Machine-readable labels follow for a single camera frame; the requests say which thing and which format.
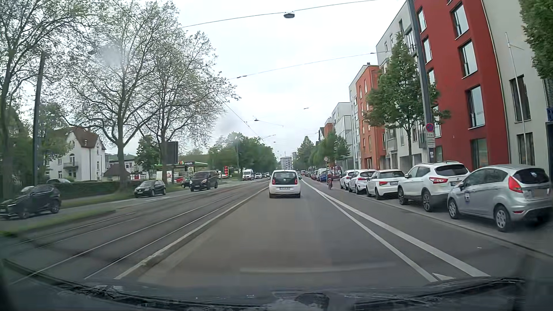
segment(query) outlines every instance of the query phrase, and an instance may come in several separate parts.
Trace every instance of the pole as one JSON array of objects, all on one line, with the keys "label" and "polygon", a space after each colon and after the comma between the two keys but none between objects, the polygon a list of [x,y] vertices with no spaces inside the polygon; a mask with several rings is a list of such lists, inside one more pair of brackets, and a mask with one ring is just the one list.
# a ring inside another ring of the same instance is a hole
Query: pole
[{"label": "pole", "polygon": [[44,63],[46,62],[46,52],[40,53],[40,65],[38,67],[38,76],[36,77],[36,94],[33,117],[33,185],[38,184],[38,115],[40,111],[40,92],[42,89],[42,75],[44,73]]},{"label": "pole", "polygon": [[[419,19],[416,15],[414,0],[407,0],[407,5],[409,6],[409,15],[411,16],[411,25],[413,26],[417,61],[419,63],[419,77],[420,88],[422,91],[422,107],[424,109],[424,123],[434,124],[432,107],[430,107],[430,93],[428,89],[428,77],[426,76],[426,64],[424,63],[424,51],[422,49],[422,42],[420,39]],[[434,162],[434,148],[428,148],[428,161],[430,163]]]},{"label": "pole", "polygon": [[520,106],[520,118],[522,120],[522,131],[523,131],[523,138],[524,138],[524,164],[528,164],[528,146],[526,145],[526,126],[524,124],[524,111],[522,109],[522,100],[520,97],[520,86],[518,85],[518,75],[517,75],[517,66],[515,65],[515,59],[513,57],[513,50],[511,49],[511,43],[509,42],[509,36],[507,35],[507,32],[505,32],[505,38],[507,39],[507,46],[509,47],[509,53],[511,54],[511,62],[513,63],[513,71],[515,72],[515,85],[517,86],[517,96],[519,99],[519,106]]}]

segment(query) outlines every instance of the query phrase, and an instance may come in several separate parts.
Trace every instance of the utility pole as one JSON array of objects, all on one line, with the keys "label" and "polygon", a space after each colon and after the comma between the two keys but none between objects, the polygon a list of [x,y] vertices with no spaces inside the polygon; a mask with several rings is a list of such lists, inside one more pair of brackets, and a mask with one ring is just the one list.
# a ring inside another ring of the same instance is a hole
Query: utility pole
[{"label": "utility pole", "polygon": [[33,118],[33,185],[38,184],[38,115],[40,111],[40,92],[42,89],[42,75],[44,73],[44,62],[46,61],[46,52],[40,53],[40,65],[38,67],[38,76],[36,77],[36,94]]},{"label": "utility pole", "polygon": [[[422,92],[422,107],[424,109],[424,123],[432,123],[432,133],[434,133],[434,115],[432,113],[432,107],[430,107],[430,93],[428,89],[428,77],[426,76],[426,64],[424,63],[424,50],[422,48],[422,42],[420,39],[420,25],[419,19],[416,15],[415,1],[407,0],[409,7],[409,15],[411,16],[411,26],[413,28],[413,35],[416,46],[417,62],[419,63],[419,77],[420,88]],[[428,137],[426,137],[426,145],[428,146]],[[434,147],[428,149],[428,161],[434,163]]]}]

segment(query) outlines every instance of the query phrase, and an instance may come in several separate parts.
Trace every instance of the street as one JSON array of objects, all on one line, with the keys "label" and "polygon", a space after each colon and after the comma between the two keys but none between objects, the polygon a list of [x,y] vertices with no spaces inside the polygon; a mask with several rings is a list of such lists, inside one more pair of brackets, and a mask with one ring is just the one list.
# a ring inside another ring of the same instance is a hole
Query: street
[{"label": "street", "polygon": [[549,256],[301,182],[300,199],[270,199],[263,179],[9,239],[3,257],[34,273],[9,273],[8,282],[44,273],[79,283],[313,289],[553,276]]}]

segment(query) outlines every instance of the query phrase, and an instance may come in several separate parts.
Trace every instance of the white house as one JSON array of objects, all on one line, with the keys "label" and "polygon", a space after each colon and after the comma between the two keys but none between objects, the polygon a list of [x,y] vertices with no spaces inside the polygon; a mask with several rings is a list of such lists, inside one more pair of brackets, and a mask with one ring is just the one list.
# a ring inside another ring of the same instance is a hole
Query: white house
[{"label": "white house", "polygon": [[106,171],[106,147],[98,134],[81,127],[68,127],[56,131],[65,135],[69,152],[48,163],[49,178],[71,177],[76,182],[101,180]]}]

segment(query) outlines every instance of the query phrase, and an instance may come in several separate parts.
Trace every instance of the bare tree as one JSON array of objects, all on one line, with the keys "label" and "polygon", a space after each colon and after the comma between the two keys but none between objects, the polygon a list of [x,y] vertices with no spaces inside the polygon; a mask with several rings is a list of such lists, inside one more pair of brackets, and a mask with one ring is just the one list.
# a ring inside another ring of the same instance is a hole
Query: bare tree
[{"label": "bare tree", "polygon": [[238,99],[234,86],[213,71],[216,56],[203,33],[187,35],[176,29],[160,41],[153,56],[155,96],[150,109],[157,111],[146,124],[160,146],[162,176],[167,182],[167,142],[192,140],[207,143],[216,118],[230,98]]}]

